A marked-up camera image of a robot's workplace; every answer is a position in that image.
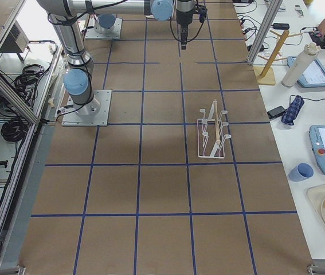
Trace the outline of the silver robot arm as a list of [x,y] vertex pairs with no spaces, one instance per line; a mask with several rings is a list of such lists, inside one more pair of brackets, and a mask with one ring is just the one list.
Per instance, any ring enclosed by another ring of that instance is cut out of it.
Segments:
[[189,42],[189,24],[197,10],[195,1],[38,1],[38,4],[47,12],[71,68],[83,66],[87,79],[91,78],[93,68],[88,63],[93,62],[83,44],[78,25],[80,17],[86,14],[143,14],[165,21],[175,12],[180,25],[181,49],[185,50]]
[[114,14],[100,14],[97,16],[97,23],[101,28],[110,29],[114,26],[116,15]]

